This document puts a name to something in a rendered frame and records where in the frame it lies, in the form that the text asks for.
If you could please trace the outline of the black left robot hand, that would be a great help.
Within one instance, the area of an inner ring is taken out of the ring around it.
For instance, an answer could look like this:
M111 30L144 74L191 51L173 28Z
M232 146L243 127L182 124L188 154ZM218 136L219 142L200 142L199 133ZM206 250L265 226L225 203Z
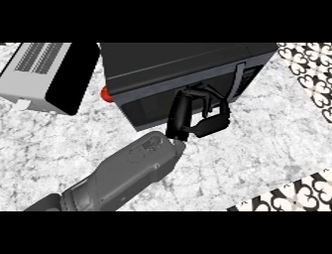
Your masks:
M213 111L213 98L221 100L221 113L209 116L209 113ZM204 100L203 120L193 126L193 102L197 99ZM191 133L199 138L203 138L225 130L230 125L231 108L228 99L209 84L200 82L196 85L188 85L178 91L175 96L169 113L166 136L170 139L187 142Z

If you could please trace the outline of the dark grey microwave door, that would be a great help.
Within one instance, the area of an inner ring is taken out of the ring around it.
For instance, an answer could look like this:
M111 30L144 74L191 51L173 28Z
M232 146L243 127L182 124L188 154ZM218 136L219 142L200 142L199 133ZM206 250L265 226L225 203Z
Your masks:
M201 83L228 73L235 77L224 97L228 101L235 100L246 67L246 62L230 63L114 95L114 103L135 130L142 131L168 121L175 95L187 85Z

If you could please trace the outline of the dark grey microwave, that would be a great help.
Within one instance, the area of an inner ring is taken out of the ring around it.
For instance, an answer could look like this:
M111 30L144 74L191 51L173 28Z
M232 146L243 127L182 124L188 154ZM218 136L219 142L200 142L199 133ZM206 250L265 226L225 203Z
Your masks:
M111 97L201 70L246 62L238 99L278 50L275 43L103 43L100 47ZM203 83L224 95L234 77L228 73Z

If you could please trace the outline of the red round object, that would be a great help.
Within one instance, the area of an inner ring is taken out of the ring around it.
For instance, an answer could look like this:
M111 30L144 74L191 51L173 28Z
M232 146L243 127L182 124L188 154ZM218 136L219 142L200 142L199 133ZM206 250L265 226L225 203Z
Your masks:
M108 103L114 102L113 97L111 97L111 95L110 95L110 93L108 93L108 88L107 88L107 86L106 86L106 87L103 88L103 90L101 90L101 98L103 98L103 100L104 100L106 102L108 102Z

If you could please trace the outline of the white appliance with black front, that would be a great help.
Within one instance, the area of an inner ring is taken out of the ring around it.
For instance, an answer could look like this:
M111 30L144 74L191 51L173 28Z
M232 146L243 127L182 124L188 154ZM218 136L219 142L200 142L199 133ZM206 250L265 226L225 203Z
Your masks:
M0 72L0 96L24 109L76 115L98 58L97 43L23 43Z

